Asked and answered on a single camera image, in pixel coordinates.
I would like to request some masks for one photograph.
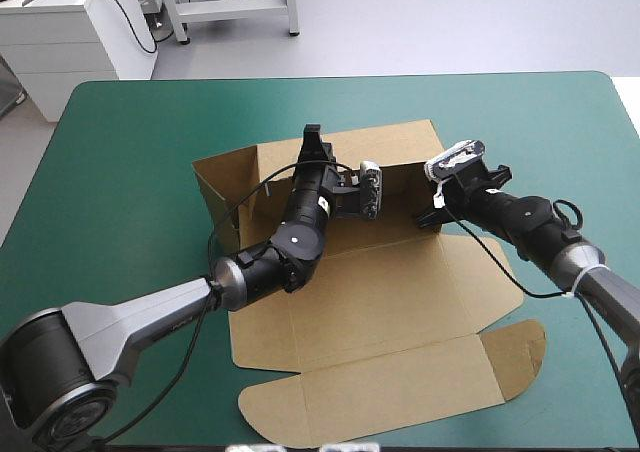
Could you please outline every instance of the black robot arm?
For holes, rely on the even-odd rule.
[[[218,308],[238,310],[312,277],[332,217],[375,219],[382,175],[373,162],[338,173],[320,126],[308,125],[293,190],[271,238],[220,258],[204,277],[117,305],[73,302],[28,317],[0,342],[0,444],[6,452],[76,452],[130,385],[140,352]]]
[[[520,258],[533,262],[561,291],[584,297],[628,347],[621,381],[634,429],[640,430],[640,289],[612,272],[603,252],[582,236],[577,207],[502,192],[511,172],[503,165],[488,170],[483,154],[482,142],[467,140],[425,164],[437,193],[434,209],[420,215],[418,225],[468,220],[513,244]],[[561,205],[572,209],[576,223]]]

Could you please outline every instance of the white cabinet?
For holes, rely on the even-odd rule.
[[[0,2],[0,55],[37,107],[57,121],[73,89],[92,80],[151,78],[144,52],[113,0]],[[119,0],[147,49],[153,38],[137,0]]]

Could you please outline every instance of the cardboard box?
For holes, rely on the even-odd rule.
[[[312,281],[231,313],[240,367],[297,372],[248,387],[246,420],[268,440],[317,447],[499,405],[522,393],[544,355],[544,330],[525,321],[487,326],[523,300],[468,237],[420,230],[432,203],[422,165],[443,147],[429,121],[323,134],[339,162],[377,162],[378,220],[335,219]],[[260,180],[295,162],[301,139],[199,160],[194,169],[218,220]],[[291,190],[269,184],[220,232],[226,252],[268,238]],[[506,264],[498,243],[487,240]]]

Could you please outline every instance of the green tabletop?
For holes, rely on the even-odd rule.
[[[42,308],[73,300],[115,303],[204,273],[210,220],[194,159],[298,137],[308,122],[338,131],[422,118],[434,120],[445,145],[482,139],[488,164],[511,166],[510,193],[579,204],[585,235],[606,251],[614,270],[640,284],[640,140],[602,74],[87,83],[74,92],[0,249],[0,333]],[[505,249],[521,281],[538,292],[554,290]],[[521,397],[374,439],[633,446],[611,370],[579,303],[527,299],[496,325],[530,317],[545,325],[548,351]],[[94,432],[112,431],[146,405],[175,372],[190,332],[142,355],[134,387],[121,388],[115,409]],[[621,344],[609,336],[622,357]],[[281,375],[235,367],[227,315],[212,314],[184,379],[116,443],[260,442],[237,397],[244,387]]]

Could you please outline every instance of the black power cord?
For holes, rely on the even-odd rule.
[[[624,405],[627,407],[627,413],[629,414],[629,418],[631,419],[631,426],[633,427],[633,433],[636,436],[636,440],[638,441],[638,445],[640,445],[640,428],[633,421],[633,412],[632,412],[632,408],[631,408],[631,401],[629,400],[629,397],[627,396],[627,392],[625,390],[624,383],[622,382],[622,376],[620,375],[620,370],[618,369],[618,364],[616,364],[616,359],[613,356],[613,352],[611,352],[611,347],[609,346],[609,343],[607,342],[607,339],[604,336],[604,333],[602,332],[602,328],[600,327],[600,324],[598,324],[598,321],[596,320],[596,317],[593,314],[593,311],[591,310],[591,307],[589,306],[589,303],[587,302],[587,299],[585,299],[584,296],[582,294],[578,293],[578,292],[575,294],[575,296],[580,301],[580,303],[582,304],[582,307],[584,307],[584,311],[587,313],[587,317],[589,317],[589,321],[591,322],[591,325],[593,325],[593,328],[595,329],[596,334],[598,335],[598,339],[600,339],[600,343],[602,344],[602,348],[604,349],[605,354],[607,354],[607,359],[609,359],[609,364],[611,365],[611,370],[613,371],[613,375],[616,378],[616,382],[618,384],[618,388],[620,389],[620,393],[622,394],[622,399],[624,400]]]
[[[236,212],[238,210],[238,208],[240,208],[240,206],[242,204],[244,204],[247,200],[249,200],[249,198],[251,198],[251,196],[253,196],[255,193],[257,193],[260,189],[262,189],[267,182],[272,180],[274,177],[280,175],[282,172],[285,172],[285,171],[287,171],[289,169],[293,169],[293,168],[298,167],[298,166],[305,166],[305,165],[333,165],[335,167],[341,167],[343,169],[346,169],[351,174],[355,173],[354,170],[351,167],[349,167],[348,165],[344,165],[344,164],[341,164],[341,163],[338,163],[338,162],[332,162],[332,161],[329,161],[329,160],[306,160],[304,162],[295,162],[293,164],[289,164],[289,165],[286,165],[284,167],[281,167],[280,169],[276,170],[275,172],[270,174],[268,177],[266,177],[264,180],[260,181],[260,183],[258,183],[258,185],[256,185],[253,189],[251,189],[251,191],[247,195],[245,195],[242,199],[240,199],[240,201],[237,204],[235,204],[230,209],[227,209],[225,211],[225,213],[222,215],[222,217],[220,218],[220,220],[218,220],[218,222],[216,222],[214,224],[214,226],[213,226],[213,228],[211,230],[211,234],[209,234],[209,239],[207,240],[207,265],[208,265],[208,268],[209,268],[209,276],[206,277],[207,283],[210,284],[210,280],[212,280],[215,277],[214,270],[213,270],[214,260],[213,260],[213,253],[212,252],[213,252],[213,243],[215,242],[215,238],[216,238],[216,230],[226,220],[228,220],[231,217],[231,215],[234,212]],[[220,307],[221,303],[222,303],[221,292],[220,292],[220,290],[216,289],[215,283],[214,283],[214,285],[210,284],[209,286],[211,288],[211,291],[207,295],[207,298],[206,298],[206,300],[204,302],[204,305],[202,306],[202,309],[201,309],[200,313],[198,314],[198,320],[196,322],[196,327],[195,327],[195,329],[193,331],[193,335],[191,336],[191,340],[189,341],[189,346],[187,347],[187,352],[185,353],[185,356],[182,359],[182,364],[180,365],[180,368],[178,369],[176,374],[173,376],[173,378],[162,389],[162,391],[156,396],[156,398],[153,399],[149,403],[149,405],[147,405],[140,413],[138,413],[138,415],[136,415],[127,424],[123,425],[122,427],[120,427],[118,430],[116,430],[112,434],[109,434],[104,439],[99,439],[99,440],[94,441],[92,445],[80,450],[79,452],[90,452],[90,451],[93,451],[93,450],[100,451],[101,448],[104,447],[107,443],[109,443],[112,440],[118,438],[119,436],[121,436],[122,434],[124,434],[125,432],[127,432],[128,430],[133,428],[134,426],[136,426],[147,415],[149,415],[149,413],[158,404],[160,404],[160,402],[162,402],[162,400],[169,394],[169,392],[171,392],[171,389],[173,389],[173,387],[182,378],[182,375],[187,370],[187,366],[189,365],[189,361],[191,360],[191,356],[193,354],[193,351],[195,349],[196,343],[198,341],[198,337],[200,336],[200,330],[202,328],[202,324],[204,322],[205,315],[207,314],[207,312],[209,311],[210,308],[212,310],[217,310]],[[214,302],[213,307],[212,307],[211,306],[211,301],[212,301],[212,298],[214,298],[214,297],[215,297],[215,302]]]
[[[571,225],[570,222],[568,221],[568,219],[566,218],[566,216],[562,213],[560,213],[560,217],[561,220],[566,224],[571,225],[572,228],[580,228],[582,227],[582,222],[583,222],[583,218],[582,218],[582,214],[580,213],[580,210],[572,203],[564,201],[564,200],[557,200],[553,203],[553,208],[556,211],[556,213],[559,212],[558,206],[557,204],[563,204],[563,205],[568,205],[571,207],[571,209],[573,210],[573,212],[576,214],[576,217],[578,218],[578,223],[576,225]],[[449,214],[449,216],[451,216],[451,218],[456,222],[456,224],[458,224],[460,227],[462,227],[462,229],[467,232],[471,237],[473,237],[473,239],[480,244],[480,246],[482,247],[482,249],[489,255],[489,257],[491,257],[491,259],[496,263],[496,265],[500,268],[500,270],[504,273],[504,275],[507,276],[507,278],[516,286],[518,287],[520,290],[522,290],[522,292],[524,292],[526,295],[528,295],[529,297],[533,297],[534,299],[548,299],[548,298],[552,298],[552,297],[559,297],[561,295],[564,295],[565,292],[552,292],[550,294],[536,294],[533,292],[530,292],[528,289],[526,289],[520,282],[518,282],[516,280],[515,277],[513,277],[513,275],[511,275],[509,273],[509,271],[506,269],[506,267],[504,265],[502,265],[502,263],[498,260],[498,258],[489,250],[489,248],[484,244],[484,242],[482,242],[482,240],[480,240],[480,238],[466,225],[464,225],[455,215],[453,215],[451,213],[451,211],[444,206],[443,207],[444,210]],[[589,318],[589,321],[591,322],[591,324],[593,325],[593,328],[596,331],[596,334],[598,335],[598,338],[600,339],[600,343],[602,344],[602,348],[604,349],[604,352],[607,356],[607,359],[609,359],[609,364],[611,365],[611,369],[613,370],[613,375],[616,378],[616,382],[618,384],[618,387],[620,388],[620,393],[622,394],[622,399],[624,400],[625,406],[627,407],[627,413],[629,414],[629,419],[631,420],[631,426],[633,427],[633,432],[636,436],[636,440],[638,441],[638,445],[640,445],[640,428],[638,428],[638,426],[636,425],[636,423],[633,420],[633,413],[631,410],[631,402],[629,401],[629,397],[627,396],[626,390],[624,388],[624,384],[622,383],[622,377],[620,375],[620,370],[618,369],[618,364],[616,363],[616,359],[613,356],[613,353],[611,352],[611,347],[609,346],[609,343],[607,342],[606,337],[604,336],[604,333],[602,332],[602,329],[600,328],[600,325],[598,324],[595,316],[593,315],[593,312],[591,311],[591,307],[589,306],[589,304],[587,303],[587,299],[584,298],[584,296],[578,292],[576,292],[575,297],[580,301],[580,303],[582,304],[582,306],[584,307],[585,312],[587,313],[587,317]]]
[[[453,215],[451,213],[451,211],[447,208],[447,206],[443,207],[444,210],[447,212],[447,214],[449,214],[449,216],[456,222],[456,224],[458,224],[460,227],[462,227],[462,229],[469,234],[471,237],[473,237],[473,239],[480,244],[480,247],[482,247],[482,249],[487,253],[487,255],[489,255],[489,257],[491,257],[491,260],[493,260],[496,265],[500,268],[500,270],[502,271],[502,273],[504,275],[507,276],[507,278],[513,283],[513,285],[515,285],[516,287],[518,287],[525,295],[528,295],[529,297],[533,297],[534,299],[550,299],[553,297],[560,297],[561,295],[564,295],[564,292],[551,292],[549,294],[536,294],[535,292],[531,292],[529,291],[524,285],[522,285],[520,282],[518,282],[518,280],[509,273],[509,271],[507,270],[507,268],[502,265],[502,263],[500,262],[500,260],[498,260],[498,258],[493,254],[493,252],[491,252],[489,250],[489,247],[487,247],[484,242],[482,242],[482,240],[480,240],[480,237],[478,237],[473,230],[471,230],[469,227],[467,227],[466,225],[464,225],[455,215]]]
[[[122,15],[124,15],[124,18],[127,21],[127,24],[129,25],[129,29],[131,29],[131,33],[133,34],[133,38],[136,39],[136,42],[138,43],[140,48],[143,51],[145,51],[147,54],[155,54],[158,51],[158,44],[161,43],[161,42],[164,42],[165,40],[167,40],[168,38],[170,38],[173,35],[173,31],[171,31],[169,33],[169,35],[167,35],[166,37],[163,37],[160,40],[153,39],[153,36],[152,36],[153,48],[152,49],[147,49],[147,47],[145,47],[145,45],[142,43],[142,40],[140,40],[140,37],[138,36],[138,33],[136,32],[136,29],[133,27],[133,24],[131,23],[131,19],[129,18],[129,14],[127,14],[127,11],[124,10],[124,7],[120,3],[120,1],[119,0],[113,0],[113,1],[116,3],[116,5],[120,9],[120,11],[122,12]]]

